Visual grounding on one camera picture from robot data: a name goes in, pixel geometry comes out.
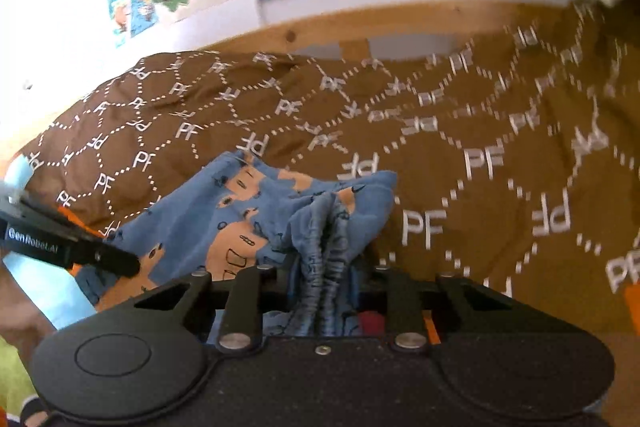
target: orange pattern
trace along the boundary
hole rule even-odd
[[[69,221],[71,221],[75,225],[78,225],[78,227],[81,227],[82,229],[86,230],[87,232],[92,233],[93,235],[97,235],[98,237],[102,238],[102,234],[100,232],[96,232],[95,230],[90,229],[88,226],[86,226],[82,222],[82,220],[78,216],[76,216],[76,214],[71,212],[71,210],[69,210],[65,206],[59,206],[58,207],[58,211],[59,211],[60,214],[65,216],[66,219],[68,219]],[[74,264],[73,268],[71,270],[69,270],[69,273],[75,277],[76,275],[78,275],[78,272],[80,271],[80,269],[81,269],[81,266],[79,264]]]
[[[278,179],[295,181],[293,190],[296,190],[297,192],[300,192],[300,190],[307,190],[314,181],[311,176],[307,176],[301,172],[286,171],[285,169],[281,169],[280,172],[278,172]]]
[[[207,251],[207,271],[214,281],[235,279],[242,269],[255,264],[255,255],[268,241],[255,235],[248,221],[229,223],[218,232]]]
[[[439,344],[440,336],[438,334],[438,330],[436,330],[436,325],[433,323],[433,319],[431,318],[431,312],[423,311],[422,319],[424,320],[424,326],[427,328],[427,335],[429,337],[429,342],[432,346]]]
[[[336,192],[340,202],[346,207],[347,212],[351,215],[356,209],[356,196],[351,187],[343,188]]]
[[[218,208],[229,206],[233,201],[248,201],[254,196],[257,196],[260,192],[260,181],[264,179],[258,169],[251,165],[245,165],[240,169],[238,174],[233,178],[230,178],[225,183],[225,188],[228,188],[232,194],[222,198],[218,203]]]
[[[149,279],[149,274],[156,267],[158,261],[162,259],[163,255],[164,248],[162,248],[162,245],[153,247],[148,254],[140,258],[140,273],[132,279],[120,277],[118,282],[100,298],[100,301],[95,305],[95,309],[99,312],[108,310],[127,299],[137,297],[142,292],[156,288],[157,285]]]
[[[636,327],[636,333],[640,335],[640,284],[633,284],[625,288],[625,300],[631,313],[631,320]]]

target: bedding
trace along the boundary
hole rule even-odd
[[[626,10],[575,4],[423,60],[147,57],[24,147],[28,189],[109,235],[224,152],[325,180],[394,171],[367,256],[417,279],[460,273],[593,331],[618,363],[605,416],[635,425],[640,50]]]

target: crumpled fabric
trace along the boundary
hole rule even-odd
[[[117,280],[83,267],[76,280],[100,310],[199,267],[214,280],[228,280],[242,268],[281,266],[294,255],[296,306],[291,314],[268,314],[265,330],[353,334],[351,296],[358,278],[350,265],[386,223],[395,185],[394,172],[323,182],[270,167],[248,153],[223,153],[110,233],[107,242],[140,257],[138,276]]]

